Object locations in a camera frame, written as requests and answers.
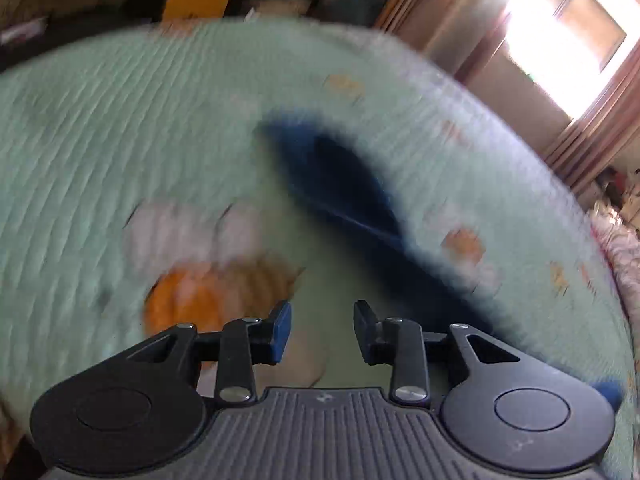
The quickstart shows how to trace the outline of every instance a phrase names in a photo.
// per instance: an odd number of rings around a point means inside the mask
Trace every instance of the ribbed gray panel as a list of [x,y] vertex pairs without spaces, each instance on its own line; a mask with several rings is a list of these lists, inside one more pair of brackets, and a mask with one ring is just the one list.
[[[47,480],[78,480],[60,470]],[[136,480],[504,480],[453,449],[431,415],[377,389],[274,388],[225,410],[191,453]],[[604,480],[586,471],[567,478]]]

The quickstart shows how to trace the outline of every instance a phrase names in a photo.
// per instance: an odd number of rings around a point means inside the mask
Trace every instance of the bed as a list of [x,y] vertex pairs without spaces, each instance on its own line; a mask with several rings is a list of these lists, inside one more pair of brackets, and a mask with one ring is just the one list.
[[215,217],[260,211],[274,251],[305,269],[294,324],[328,355],[319,387],[381,385],[351,305],[384,295],[288,195],[256,124],[304,110],[370,160],[412,242],[505,341],[626,390],[603,462],[632,471],[636,375],[606,260],[572,195],[477,99],[393,38],[290,20],[221,20],[81,41],[0,80],[0,398],[26,428],[52,384],[143,338],[152,280],[122,229],[143,200]]

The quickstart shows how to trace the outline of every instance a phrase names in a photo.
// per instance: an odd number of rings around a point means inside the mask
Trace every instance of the quilted fabric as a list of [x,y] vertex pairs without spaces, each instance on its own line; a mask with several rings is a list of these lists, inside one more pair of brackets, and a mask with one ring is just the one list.
[[213,22],[185,38],[139,29],[1,83],[0,396],[21,423],[53,383],[142,337],[152,283],[126,260],[122,227],[150,198],[212,217],[255,203],[270,244],[305,268],[294,318],[330,342],[321,386],[385,382],[361,362],[351,305],[388,306],[291,201],[254,134],[265,114],[306,110],[371,161],[414,250],[508,343],[587,381],[629,383],[604,468],[630,477],[630,335],[588,222],[505,124],[399,44],[301,22]]

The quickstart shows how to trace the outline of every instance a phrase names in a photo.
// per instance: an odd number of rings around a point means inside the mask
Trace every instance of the window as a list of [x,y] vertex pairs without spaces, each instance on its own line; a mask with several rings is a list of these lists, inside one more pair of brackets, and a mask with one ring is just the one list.
[[514,0],[511,59],[571,117],[580,116],[640,38],[635,0]]

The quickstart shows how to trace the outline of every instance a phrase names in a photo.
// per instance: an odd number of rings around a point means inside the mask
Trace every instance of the metal screw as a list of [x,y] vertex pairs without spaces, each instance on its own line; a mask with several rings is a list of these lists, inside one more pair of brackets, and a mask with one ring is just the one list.
[[220,391],[220,399],[226,402],[247,402],[251,399],[251,392],[242,386],[229,386]]
[[396,388],[396,397],[404,402],[420,402],[427,398],[425,392],[420,386],[400,386]]

